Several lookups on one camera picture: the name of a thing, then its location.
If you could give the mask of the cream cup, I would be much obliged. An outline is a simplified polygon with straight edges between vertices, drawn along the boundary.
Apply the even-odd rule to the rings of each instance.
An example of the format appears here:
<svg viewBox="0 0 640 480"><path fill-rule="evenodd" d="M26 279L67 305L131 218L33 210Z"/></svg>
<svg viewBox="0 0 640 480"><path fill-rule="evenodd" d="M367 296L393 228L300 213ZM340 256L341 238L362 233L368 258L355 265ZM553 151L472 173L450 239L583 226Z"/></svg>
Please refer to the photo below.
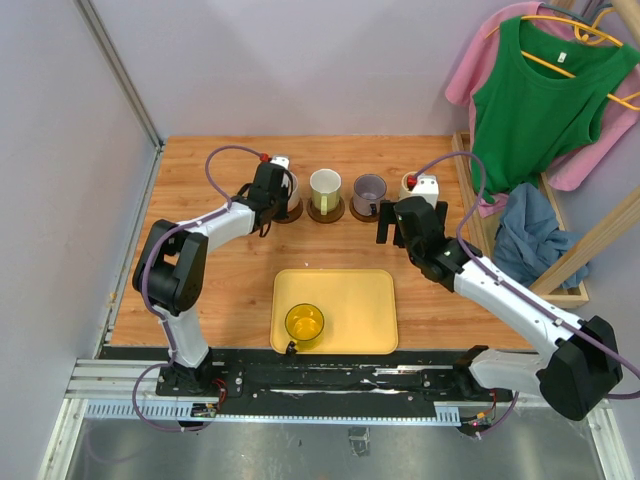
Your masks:
<svg viewBox="0 0 640 480"><path fill-rule="evenodd" d="M398 199L403 200L404 198L409 197L416 185L418 184L418 180L415 172L406 173L401 180Z"/></svg>

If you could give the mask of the brown coaster top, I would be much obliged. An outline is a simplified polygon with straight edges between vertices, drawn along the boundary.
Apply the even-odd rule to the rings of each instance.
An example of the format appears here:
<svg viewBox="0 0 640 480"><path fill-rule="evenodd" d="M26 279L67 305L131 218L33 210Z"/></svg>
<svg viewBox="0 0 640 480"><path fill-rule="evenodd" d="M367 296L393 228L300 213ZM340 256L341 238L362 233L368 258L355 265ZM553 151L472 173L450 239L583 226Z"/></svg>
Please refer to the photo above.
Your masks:
<svg viewBox="0 0 640 480"><path fill-rule="evenodd" d="M379 213L375 214L375 215L361 215L354 206L354 198L352 197L349 201L349 210L351 215L358 221L363 222L363 223L374 223L374 222L378 222L379 220Z"/></svg>

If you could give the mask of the brown coaster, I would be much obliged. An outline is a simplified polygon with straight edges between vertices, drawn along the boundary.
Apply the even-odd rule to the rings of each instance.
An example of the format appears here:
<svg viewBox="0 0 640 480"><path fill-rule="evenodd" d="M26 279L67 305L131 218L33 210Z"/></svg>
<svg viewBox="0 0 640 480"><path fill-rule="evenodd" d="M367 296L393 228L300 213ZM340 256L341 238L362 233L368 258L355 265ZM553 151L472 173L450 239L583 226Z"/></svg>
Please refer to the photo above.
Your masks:
<svg viewBox="0 0 640 480"><path fill-rule="evenodd" d="M379 213L375 214L375 215L361 215L354 206L354 198L352 197L349 201L349 210L351 215L358 221L363 222L363 223L374 223L374 222L378 222L379 220Z"/></svg>
<svg viewBox="0 0 640 480"><path fill-rule="evenodd" d="M283 219L274 219L275 223L289 224L298 220L304 212L304 202L300 200L298 204L290 211L287 212L287 216Z"/></svg>
<svg viewBox="0 0 640 480"><path fill-rule="evenodd" d="M326 215L323 215L321 211L315 207L313 201L309 199L307 201L307 212L309 217L320 224L331 224L335 223L342 218L345 212L345 204L344 200L340 199L336 208L328 212Z"/></svg>

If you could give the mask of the pink translucent cup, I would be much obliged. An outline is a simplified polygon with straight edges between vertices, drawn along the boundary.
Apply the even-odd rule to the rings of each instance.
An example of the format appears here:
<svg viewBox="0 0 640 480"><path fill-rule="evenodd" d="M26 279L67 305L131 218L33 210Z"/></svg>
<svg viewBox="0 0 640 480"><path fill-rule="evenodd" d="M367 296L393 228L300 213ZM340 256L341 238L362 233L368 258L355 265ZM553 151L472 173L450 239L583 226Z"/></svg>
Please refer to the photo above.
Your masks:
<svg viewBox="0 0 640 480"><path fill-rule="evenodd" d="M289 197L289 201L288 201L288 205L287 205L287 212L291 213L293 212L299 205L300 202L300 191L299 191L299 182L297 179L297 176L292 173L292 191L291 191L291 195Z"/></svg>

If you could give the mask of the purple cup black handle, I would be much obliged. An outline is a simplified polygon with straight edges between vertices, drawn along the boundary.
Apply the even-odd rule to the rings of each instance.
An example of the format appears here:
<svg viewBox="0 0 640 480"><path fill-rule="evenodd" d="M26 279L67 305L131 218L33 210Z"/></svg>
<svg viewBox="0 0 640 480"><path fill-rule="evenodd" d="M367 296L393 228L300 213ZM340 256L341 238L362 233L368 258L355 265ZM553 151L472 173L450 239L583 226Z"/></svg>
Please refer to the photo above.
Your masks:
<svg viewBox="0 0 640 480"><path fill-rule="evenodd" d="M354 210L364 217L376 216L386 193L387 185L382 177L375 174L359 176L353 185L352 204Z"/></svg>

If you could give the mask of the brown coaster bottom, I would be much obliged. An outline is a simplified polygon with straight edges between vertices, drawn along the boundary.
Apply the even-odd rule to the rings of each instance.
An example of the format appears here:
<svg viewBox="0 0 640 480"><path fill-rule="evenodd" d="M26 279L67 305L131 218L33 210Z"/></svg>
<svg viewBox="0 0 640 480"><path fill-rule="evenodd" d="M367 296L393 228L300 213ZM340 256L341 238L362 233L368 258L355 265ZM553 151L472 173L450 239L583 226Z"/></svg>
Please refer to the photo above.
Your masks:
<svg viewBox="0 0 640 480"><path fill-rule="evenodd" d="M307 212L309 217L320 224L331 224L335 223L342 218L345 212L345 204L344 200L340 199L336 208L328 212L326 215L323 215L321 211L315 207L313 201L309 199L307 201Z"/></svg>

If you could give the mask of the white cup green handle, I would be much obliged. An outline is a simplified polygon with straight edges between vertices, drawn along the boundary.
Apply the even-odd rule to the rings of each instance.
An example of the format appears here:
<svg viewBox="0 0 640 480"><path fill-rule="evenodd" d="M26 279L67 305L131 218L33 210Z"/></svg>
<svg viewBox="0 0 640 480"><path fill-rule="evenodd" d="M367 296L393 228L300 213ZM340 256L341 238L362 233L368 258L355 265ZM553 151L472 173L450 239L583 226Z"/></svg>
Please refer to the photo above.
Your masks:
<svg viewBox="0 0 640 480"><path fill-rule="evenodd" d="M321 215L334 211L340 202L342 179L331 169L320 169L310 176L311 199Z"/></svg>

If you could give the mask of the yellow cup black handle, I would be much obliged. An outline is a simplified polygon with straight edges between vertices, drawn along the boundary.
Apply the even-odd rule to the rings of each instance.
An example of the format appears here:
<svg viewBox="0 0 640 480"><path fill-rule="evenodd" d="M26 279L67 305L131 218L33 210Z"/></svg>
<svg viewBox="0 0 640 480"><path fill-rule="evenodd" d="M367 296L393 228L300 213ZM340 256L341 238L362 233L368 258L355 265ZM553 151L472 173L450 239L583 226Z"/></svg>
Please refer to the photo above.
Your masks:
<svg viewBox="0 0 640 480"><path fill-rule="evenodd" d="M289 338L286 355L308 352L316 348L323 338L325 317L315 305L300 303L287 312L285 330Z"/></svg>

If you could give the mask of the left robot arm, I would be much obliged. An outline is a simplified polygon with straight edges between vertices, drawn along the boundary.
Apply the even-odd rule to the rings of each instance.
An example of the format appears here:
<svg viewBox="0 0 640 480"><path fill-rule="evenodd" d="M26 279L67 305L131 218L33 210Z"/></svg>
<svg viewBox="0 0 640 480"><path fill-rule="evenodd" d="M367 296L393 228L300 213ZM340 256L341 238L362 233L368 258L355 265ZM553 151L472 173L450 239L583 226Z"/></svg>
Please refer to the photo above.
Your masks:
<svg viewBox="0 0 640 480"><path fill-rule="evenodd" d="M214 385L210 348L196 303L203 289L207 257L226 243L258 232L288 216L293 193L289 159L275 156L260 164L252 182L231 204L195 219L156 221L136 265L132 284L159 317L169 340L169 364L161 368L161 393L200 396Z"/></svg>

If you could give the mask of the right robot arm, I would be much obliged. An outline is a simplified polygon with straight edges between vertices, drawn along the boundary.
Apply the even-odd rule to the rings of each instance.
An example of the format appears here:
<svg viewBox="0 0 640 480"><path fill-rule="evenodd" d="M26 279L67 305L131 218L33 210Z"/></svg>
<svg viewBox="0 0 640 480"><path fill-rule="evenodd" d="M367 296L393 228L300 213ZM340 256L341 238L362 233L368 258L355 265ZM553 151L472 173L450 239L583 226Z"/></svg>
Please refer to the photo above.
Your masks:
<svg viewBox="0 0 640 480"><path fill-rule="evenodd" d="M509 325L533 347L514 353L476 346L453 375L455 392L474 400L487 389L538 395L569 420L582 420L622 380L613 327L584 320L537 296L463 239L444 233L447 205L409 196L379 207L376 241L406 251L421 274Z"/></svg>

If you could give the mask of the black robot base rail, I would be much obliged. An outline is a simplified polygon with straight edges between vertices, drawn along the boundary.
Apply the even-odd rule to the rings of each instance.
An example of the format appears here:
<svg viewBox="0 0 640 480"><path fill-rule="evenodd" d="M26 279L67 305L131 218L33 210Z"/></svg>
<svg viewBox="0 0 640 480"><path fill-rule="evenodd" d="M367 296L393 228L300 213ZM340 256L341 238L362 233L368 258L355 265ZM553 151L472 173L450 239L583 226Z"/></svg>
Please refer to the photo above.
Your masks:
<svg viewBox="0 0 640 480"><path fill-rule="evenodd" d="M174 418L183 427L214 420L484 427L513 395L478 386L464 373L463 360L458 351L285 356L214 349L189 373L178 365L127 361L116 349L94 375L102 389L128 400L121 413Z"/></svg>

